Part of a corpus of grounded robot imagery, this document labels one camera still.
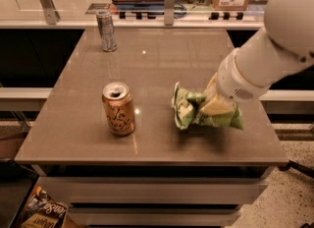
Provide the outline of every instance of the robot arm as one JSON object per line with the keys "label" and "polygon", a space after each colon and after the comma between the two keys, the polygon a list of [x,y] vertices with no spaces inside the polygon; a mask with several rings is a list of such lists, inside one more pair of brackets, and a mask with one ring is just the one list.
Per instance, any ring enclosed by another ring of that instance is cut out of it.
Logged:
{"label": "robot arm", "polygon": [[314,65],[314,0],[270,0],[265,27],[221,63],[217,91],[250,102],[271,84]]}

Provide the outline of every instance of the silver can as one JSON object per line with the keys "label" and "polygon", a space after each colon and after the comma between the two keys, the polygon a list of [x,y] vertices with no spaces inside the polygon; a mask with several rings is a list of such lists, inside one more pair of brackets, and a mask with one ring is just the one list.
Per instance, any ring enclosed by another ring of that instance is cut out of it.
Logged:
{"label": "silver can", "polygon": [[116,82],[106,85],[102,91],[102,101],[113,134],[126,136],[134,131],[134,104],[126,84]]}
{"label": "silver can", "polygon": [[111,13],[108,11],[97,11],[96,19],[101,36],[102,48],[104,51],[114,51],[117,49],[115,38],[115,28]]}

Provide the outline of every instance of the dark cabinet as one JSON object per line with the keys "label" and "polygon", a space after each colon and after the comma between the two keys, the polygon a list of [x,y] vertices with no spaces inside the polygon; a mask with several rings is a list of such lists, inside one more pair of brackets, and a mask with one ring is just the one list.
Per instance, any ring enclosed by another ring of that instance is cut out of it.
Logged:
{"label": "dark cabinet", "polygon": [[0,29],[0,83],[52,87],[83,29]]}

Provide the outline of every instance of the table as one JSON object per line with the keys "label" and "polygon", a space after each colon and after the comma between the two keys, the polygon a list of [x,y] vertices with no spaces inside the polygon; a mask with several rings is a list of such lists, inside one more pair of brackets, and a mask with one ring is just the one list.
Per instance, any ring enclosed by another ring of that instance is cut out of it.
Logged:
{"label": "table", "polygon": [[[202,91],[234,48],[223,29],[117,28],[103,52],[87,29],[16,160],[31,164],[78,225],[231,225],[288,162],[259,101],[240,105],[244,131],[177,129],[174,85]],[[135,131],[109,132],[101,94],[131,90]]]}

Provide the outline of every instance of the can lid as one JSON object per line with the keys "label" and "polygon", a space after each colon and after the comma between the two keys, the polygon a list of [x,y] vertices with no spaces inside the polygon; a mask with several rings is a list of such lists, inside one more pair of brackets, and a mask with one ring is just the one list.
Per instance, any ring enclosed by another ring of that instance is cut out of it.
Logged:
{"label": "can lid", "polygon": [[106,10],[96,11],[96,16],[98,18],[111,18],[111,13]]}
{"label": "can lid", "polygon": [[110,100],[119,100],[126,97],[129,93],[129,87],[124,83],[110,83],[102,90],[105,98]]}

